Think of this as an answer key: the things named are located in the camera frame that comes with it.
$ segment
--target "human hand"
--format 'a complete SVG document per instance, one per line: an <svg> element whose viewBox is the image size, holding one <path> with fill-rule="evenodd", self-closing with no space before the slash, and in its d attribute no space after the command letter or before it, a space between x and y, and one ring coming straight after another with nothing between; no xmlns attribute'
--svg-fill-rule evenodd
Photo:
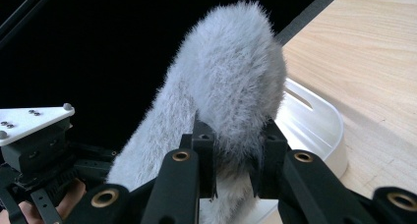
<svg viewBox="0 0 417 224"><path fill-rule="evenodd" d="M86 184L84 184L79 179L75 179L73 183L69 185L67 193L56 207L56 210L63 220L65 220L68 215L70 215L73 208L77 205L85 193ZM44 223L36 207L32 204L23 201L19 203L19 208L21 209L29 224ZM10 224L9 213L7 210L0 212L0 223Z"/></svg>

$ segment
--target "wooden table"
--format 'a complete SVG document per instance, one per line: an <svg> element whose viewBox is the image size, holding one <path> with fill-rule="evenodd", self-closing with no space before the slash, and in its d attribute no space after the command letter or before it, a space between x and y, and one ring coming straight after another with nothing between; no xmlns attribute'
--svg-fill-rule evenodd
<svg viewBox="0 0 417 224"><path fill-rule="evenodd" d="M417 194L417 0L334 0L284 56L288 77L342 115L346 188Z"/></svg>

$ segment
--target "light wood tabletop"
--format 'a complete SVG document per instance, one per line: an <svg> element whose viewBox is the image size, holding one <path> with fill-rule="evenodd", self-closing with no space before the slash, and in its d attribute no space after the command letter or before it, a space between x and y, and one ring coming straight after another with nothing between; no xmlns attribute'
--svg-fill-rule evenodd
<svg viewBox="0 0 417 224"><path fill-rule="evenodd" d="M342 184L367 198L389 186L417 194L417 0L334 0L284 57L288 77L342 115Z"/></svg>

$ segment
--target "white container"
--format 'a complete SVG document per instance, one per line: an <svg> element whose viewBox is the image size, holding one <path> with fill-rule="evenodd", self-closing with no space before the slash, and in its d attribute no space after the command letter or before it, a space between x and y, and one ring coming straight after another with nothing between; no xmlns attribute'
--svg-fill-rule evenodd
<svg viewBox="0 0 417 224"><path fill-rule="evenodd" d="M284 99L275 123L292 149L317 154L340 178L347 167L343 143L343 121L339 112L308 89L287 79ZM277 199L262 199L244 224L264 222L277 211Z"/></svg>

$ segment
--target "fuzzy gray fabric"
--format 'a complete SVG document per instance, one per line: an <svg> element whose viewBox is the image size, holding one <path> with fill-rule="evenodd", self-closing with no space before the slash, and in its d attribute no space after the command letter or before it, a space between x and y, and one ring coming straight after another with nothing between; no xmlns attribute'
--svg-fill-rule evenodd
<svg viewBox="0 0 417 224"><path fill-rule="evenodd" d="M132 191L155 178L164 155L193 129L195 114L218 141L217 192L201 200L200 223L239 223L254 208L251 156L275 118L286 67L265 10L240 1L210 10L185 36L151 109L115 158L107 182Z"/></svg>

